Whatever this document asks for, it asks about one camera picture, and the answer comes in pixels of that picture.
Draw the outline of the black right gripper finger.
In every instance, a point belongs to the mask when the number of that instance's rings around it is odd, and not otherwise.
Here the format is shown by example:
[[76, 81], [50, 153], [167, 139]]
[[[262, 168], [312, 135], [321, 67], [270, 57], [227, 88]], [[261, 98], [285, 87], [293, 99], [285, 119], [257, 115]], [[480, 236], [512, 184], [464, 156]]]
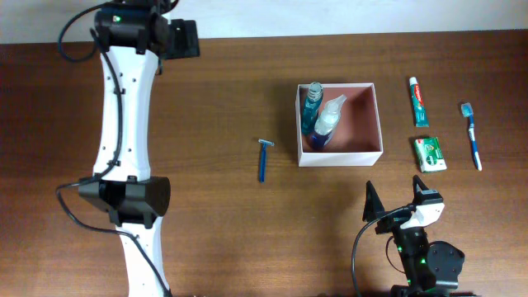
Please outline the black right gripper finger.
[[375, 190], [373, 183], [371, 181], [368, 181], [365, 187], [366, 197], [362, 220], [364, 222], [372, 222], [376, 219], [380, 219], [386, 213], [386, 211]]
[[425, 183], [422, 181], [422, 179], [418, 175], [414, 175], [412, 177], [412, 188], [413, 188], [414, 194], [429, 190], [429, 188], [425, 185]]

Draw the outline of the green soap bar packet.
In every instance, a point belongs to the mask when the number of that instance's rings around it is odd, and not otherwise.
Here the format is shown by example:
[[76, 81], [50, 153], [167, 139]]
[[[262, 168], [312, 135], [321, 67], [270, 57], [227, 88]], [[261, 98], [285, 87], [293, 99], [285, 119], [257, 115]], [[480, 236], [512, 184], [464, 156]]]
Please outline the green soap bar packet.
[[414, 148], [421, 172], [440, 172], [447, 169], [437, 137], [415, 139]]

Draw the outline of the green white toothpaste tube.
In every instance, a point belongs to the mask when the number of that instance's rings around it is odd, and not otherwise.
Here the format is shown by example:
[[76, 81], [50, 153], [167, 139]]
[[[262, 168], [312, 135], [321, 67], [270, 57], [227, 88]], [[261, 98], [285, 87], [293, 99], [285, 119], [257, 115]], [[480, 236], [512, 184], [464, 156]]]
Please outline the green white toothpaste tube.
[[423, 103], [422, 93], [418, 81], [415, 77], [409, 78], [409, 86], [415, 115], [415, 126], [428, 127], [429, 120], [427, 118], [426, 109]]

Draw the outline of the blue white toothbrush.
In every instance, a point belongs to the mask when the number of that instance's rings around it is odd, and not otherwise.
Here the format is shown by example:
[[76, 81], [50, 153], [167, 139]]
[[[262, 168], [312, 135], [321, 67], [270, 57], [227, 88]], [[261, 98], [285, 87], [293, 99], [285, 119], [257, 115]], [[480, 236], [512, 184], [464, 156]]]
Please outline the blue white toothbrush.
[[460, 108], [461, 108], [461, 113], [462, 113], [463, 117], [467, 118], [468, 121], [469, 121], [468, 133], [469, 133], [469, 140], [470, 140], [471, 148], [472, 148], [472, 152], [473, 152], [473, 158], [474, 158], [475, 167], [479, 171], [482, 171], [483, 170], [483, 166], [482, 166], [482, 162], [481, 162], [480, 157], [479, 157], [478, 145], [477, 145], [477, 141], [476, 141], [475, 133], [474, 133], [474, 111], [473, 111], [473, 108], [472, 108], [471, 104], [468, 103], [468, 102], [462, 103]]

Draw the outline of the clear spray bottle blue liquid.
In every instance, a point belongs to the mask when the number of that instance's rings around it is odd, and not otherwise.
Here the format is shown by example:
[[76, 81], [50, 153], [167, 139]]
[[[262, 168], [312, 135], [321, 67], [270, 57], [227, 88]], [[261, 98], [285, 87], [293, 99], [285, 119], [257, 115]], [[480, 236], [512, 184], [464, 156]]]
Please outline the clear spray bottle blue liquid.
[[342, 94], [325, 104], [315, 122], [313, 133], [309, 136], [312, 149], [322, 150], [330, 142], [341, 118], [341, 109], [346, 100], [347, 96]]

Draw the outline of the teal mouthwash bottle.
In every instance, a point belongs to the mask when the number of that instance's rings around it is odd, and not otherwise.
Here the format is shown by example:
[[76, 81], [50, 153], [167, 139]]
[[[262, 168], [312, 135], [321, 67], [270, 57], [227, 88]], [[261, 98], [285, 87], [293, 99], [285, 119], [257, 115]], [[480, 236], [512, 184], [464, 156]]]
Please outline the teal mouthwash bottle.
[[303, 114], [301, 116], [302, 134], [308, 135], [314, 130], [315, 121], [318, 118], [318, 109], [322, 101], [323, 85], [320, 82], [312, 82], [308, 88], [304, 101]]

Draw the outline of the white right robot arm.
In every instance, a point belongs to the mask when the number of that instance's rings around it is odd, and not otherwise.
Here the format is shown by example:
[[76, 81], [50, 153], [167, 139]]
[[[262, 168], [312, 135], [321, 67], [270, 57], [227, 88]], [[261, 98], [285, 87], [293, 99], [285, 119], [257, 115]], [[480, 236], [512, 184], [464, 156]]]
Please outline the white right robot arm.
[[445, 241], [428, 240], [425, 227], [440, 218], [444, 200], [418, 176], [412, 188], [410, 204], [387, 211], [368, 181], [362, 220], [375, 224], [377, 234], [390, 233], [398, 250], [407, 284], [393, 285], [392, 296], [448, 296], [458, 288], [464, 253]]

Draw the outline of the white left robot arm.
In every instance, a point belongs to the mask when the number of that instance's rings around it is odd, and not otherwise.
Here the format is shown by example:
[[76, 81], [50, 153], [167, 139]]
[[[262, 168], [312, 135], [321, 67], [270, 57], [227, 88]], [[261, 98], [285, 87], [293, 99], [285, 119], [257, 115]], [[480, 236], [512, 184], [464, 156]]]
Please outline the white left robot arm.
[[149, 107], [153, 80], [169, 59], [200, 54], [196, 23], [172, 19], [174, 1], [111, 1], [91, 31], [101, 52], [104, 102], [101, 141], [92, 176], [79, 195], [106, 213], [120, 237], [131, 296], [169, 296], [161, 226], [171, 184], [152, 175]]

